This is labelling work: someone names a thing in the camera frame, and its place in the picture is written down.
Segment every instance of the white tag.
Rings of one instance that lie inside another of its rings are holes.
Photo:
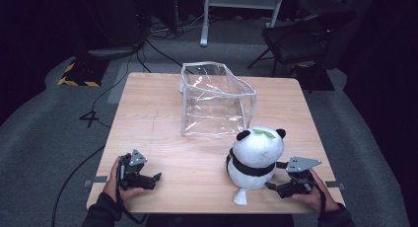
[[[246,205],[246,191],[245,189],[239,189],[234,197],[234,203],[240,205]]]

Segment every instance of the panda ear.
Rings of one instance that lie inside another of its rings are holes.
[[[240,132],[238,135],[237,135],[237,140],[238,141],[240,141],[240,140],[243,140],[244,138],[246,138],[248,135],[250,135],[251,134],[251,132],[250,131],[248,131],[248,130],[244,130],[244,131],[242,131],[242,132]]]
[[[277,131],[277,133],[279,133],[279,135],[280,135],[282,138],[285,138],[285,136],[286,136],[286,131],[285,131],[285,129],[280,128],[280,129],[277,129],[276,131]]]

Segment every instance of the stuffed panda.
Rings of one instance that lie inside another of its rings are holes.
[[[283,154],[285,135],[284,129],[264,126],[240,132],[227,157],[227,171],[234,184],[244,190],[262,189]]]

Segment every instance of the green leaf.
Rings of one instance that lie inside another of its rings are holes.
[[[262,134],[262,133],[264,133],[264,131],[263,131],[263,130],[259,130],[259,129],[253,129],[253,131],[254,131],[255,133],[257,133],[257,134]]]
[[[264,133],[269,138],[276,138],[273,134],[271,134],[270,132],[265,131],[265,130],[253,129],[253,131],[257,134],[263,134]]]
[[[265,131],[264,132],[264,134],[266,134],[268,137],[270,137],[270,138],[276,138],[273,134],[271,134],[270,132],[268,132],[268,131]]]

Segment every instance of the clear plastic bag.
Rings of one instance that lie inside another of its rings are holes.
[[[217,62],[184,63],[181,135],[236,135],[247,129],[256,106],[256,92]]]

